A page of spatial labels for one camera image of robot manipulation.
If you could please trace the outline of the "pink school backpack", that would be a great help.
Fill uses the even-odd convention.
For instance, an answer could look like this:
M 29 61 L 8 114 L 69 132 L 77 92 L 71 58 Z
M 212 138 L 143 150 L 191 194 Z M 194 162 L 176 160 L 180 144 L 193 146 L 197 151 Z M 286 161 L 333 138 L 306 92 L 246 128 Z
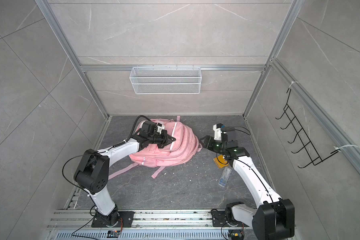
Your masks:
M 155 179 L 166 167 L 184 164 L 199 151 L 202 144 L 193 130 L 176 120 L 150 119 L 141 121 L 132 137 L 143 146 L 137 153 L 130 154 L 132 164 L 111 175 L 113 179 L 136 166 L 158 168 L 152 175 Z

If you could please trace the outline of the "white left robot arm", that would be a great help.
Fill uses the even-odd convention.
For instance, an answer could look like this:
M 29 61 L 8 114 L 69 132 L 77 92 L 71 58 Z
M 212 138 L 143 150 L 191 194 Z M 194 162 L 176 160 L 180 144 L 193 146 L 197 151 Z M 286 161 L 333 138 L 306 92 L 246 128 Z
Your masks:
M 174 141 L 176 138 L 168 135 L 166 130 L 153 134 L 138 131 L 128 140 L 108 149 L 99 151 L 89 149 L 82 155 L 74 180 L 90 195 L 101 216 L 116 218 L 117 207 L 107 189 L 109 168 L 117 161 L 143 150 L 150 144 L 163 148 Z

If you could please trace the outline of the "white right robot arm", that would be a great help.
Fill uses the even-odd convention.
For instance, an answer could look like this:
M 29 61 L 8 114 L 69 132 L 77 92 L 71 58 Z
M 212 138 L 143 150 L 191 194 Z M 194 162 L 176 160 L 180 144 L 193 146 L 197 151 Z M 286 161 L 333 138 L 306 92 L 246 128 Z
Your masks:
M 249 152 L 238 145 L 238 141 L 227 141 L 221 136 L 215 139 L 205 136 L 202 146 L 222 155 L 236 171 L 249 189 L 256 208 L 244 203 L 226 206 L 228 225 L 245 225 L 253 229 L 259 240 L 284 240 L 295 235 L 295 207 L 289 199 L 283 199 L 260 174 Z

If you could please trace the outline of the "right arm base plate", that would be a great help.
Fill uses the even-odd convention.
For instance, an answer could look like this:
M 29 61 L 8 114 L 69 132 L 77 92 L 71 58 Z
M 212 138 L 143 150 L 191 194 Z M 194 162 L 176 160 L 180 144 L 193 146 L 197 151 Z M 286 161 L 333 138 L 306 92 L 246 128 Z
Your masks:
M 229 222 L 225 211 L 219 211 L 217 209 L 212 209 L 210 211 L 212 216 L 213 227 L 237 227 L 238 224 Z

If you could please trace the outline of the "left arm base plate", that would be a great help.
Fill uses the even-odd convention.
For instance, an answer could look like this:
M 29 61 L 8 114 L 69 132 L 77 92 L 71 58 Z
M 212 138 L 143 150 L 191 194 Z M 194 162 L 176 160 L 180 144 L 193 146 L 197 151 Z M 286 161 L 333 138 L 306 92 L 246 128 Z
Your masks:
M 130 228 L 134 219 L 135 212 L 132 211 L 113 211 L 108 216 L 96 213 L 92 221 L 92 228 Z

